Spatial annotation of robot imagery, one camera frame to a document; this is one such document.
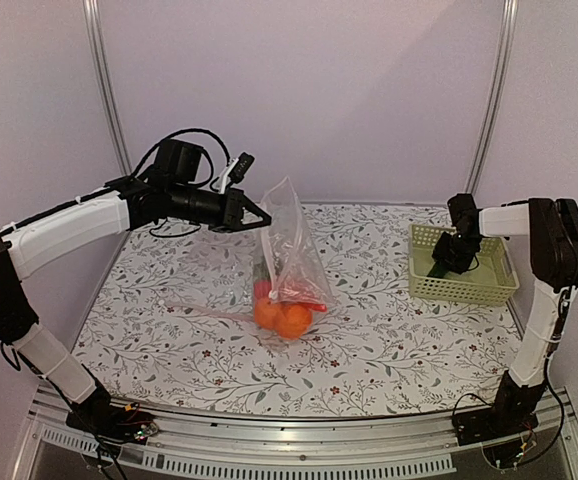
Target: leaf pattern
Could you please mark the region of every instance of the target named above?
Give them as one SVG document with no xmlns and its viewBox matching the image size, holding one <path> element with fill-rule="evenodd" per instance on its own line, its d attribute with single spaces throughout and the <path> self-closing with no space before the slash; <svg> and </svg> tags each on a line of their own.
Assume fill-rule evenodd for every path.
<svg viewBox="0 0 578 480">
<path fill-rule="evenodd" d="M 446 209 L 307 205 L 305 215 L 337 303 L 300 340 L 274 343 L 246 320 L 252 233 L 167 240 L 141 229 L 74 354 L 116 396 L 225 412 L 407 414 L 466 392 L 492 398 L 520 344 L 507 308 L 407 291 L 409 224 L 447 225 Z"/>
</svg>

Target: plastic bag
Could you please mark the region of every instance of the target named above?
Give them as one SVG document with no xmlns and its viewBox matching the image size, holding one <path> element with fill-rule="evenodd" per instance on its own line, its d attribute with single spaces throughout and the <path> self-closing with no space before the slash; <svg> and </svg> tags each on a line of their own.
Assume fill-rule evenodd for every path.
<svg viewBox="0 0 578 480">
<path fill-rule="evenodd" d="M 265 193 L 260 206 L 273 221 L 258 232 L 254 252 L 254 320 L 295 340 L 327 312 L 333 295 L 289 178 Z"/>
</svg>

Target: floral tablecloth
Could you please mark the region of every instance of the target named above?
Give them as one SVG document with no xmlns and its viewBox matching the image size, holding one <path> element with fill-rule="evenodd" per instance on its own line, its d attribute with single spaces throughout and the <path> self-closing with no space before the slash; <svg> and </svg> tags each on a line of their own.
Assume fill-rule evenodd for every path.
<svg viewBox="0 0 578 480">
<path fill-rule="evenodd" d="M 407 292 L 408 226 L 447 225 L 446 209 L 305 212 L 338 303 L 300 340 L 270 345 L 250 321 L 254 234 L 163 240 L 143 229 L 100 291 L 76 357 L 117 396 L 224 412 L 407 414 L 451 408 L 466 392 L 491 398 L 520 344 L 507 308 Z"/>
</svg>

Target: green basket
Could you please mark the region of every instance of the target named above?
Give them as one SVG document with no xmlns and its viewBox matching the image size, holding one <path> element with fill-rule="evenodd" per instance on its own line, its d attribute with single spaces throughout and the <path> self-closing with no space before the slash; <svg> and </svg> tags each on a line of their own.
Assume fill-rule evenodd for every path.
<svg viewBox="0 0 578 480">
<path fill-rule="evenodd" d="M 505 243 L 500 238 L 483 238 L 480 265 L 458 275 L 449 272 L 445 278 L 429 278 L 434 265 L 431 257 L 442 232 L 451 228 L 428 225 L 409 226 L 409 294 L 412 297 L 500 306 L 518 289 L 518 276 Z"/>
</svg>

